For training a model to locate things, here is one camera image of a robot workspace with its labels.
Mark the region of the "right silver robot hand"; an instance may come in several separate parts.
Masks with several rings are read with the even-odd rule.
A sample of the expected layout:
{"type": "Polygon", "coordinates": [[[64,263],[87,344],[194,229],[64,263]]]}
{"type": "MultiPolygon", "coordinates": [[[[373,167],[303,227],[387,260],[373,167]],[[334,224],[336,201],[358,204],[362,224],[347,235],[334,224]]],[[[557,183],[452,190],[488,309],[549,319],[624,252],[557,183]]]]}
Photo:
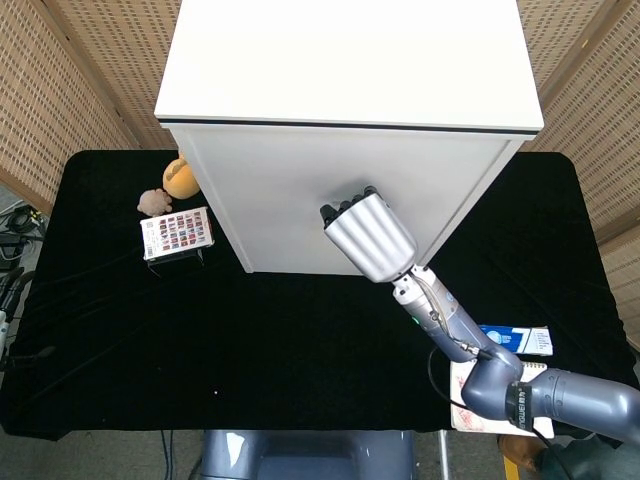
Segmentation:
{"type": "Polygon", "coordinates": [[[416,240],[375,187],[320,215],[325,235],[372,282],[391,283],[415,264],[416,240]]]}

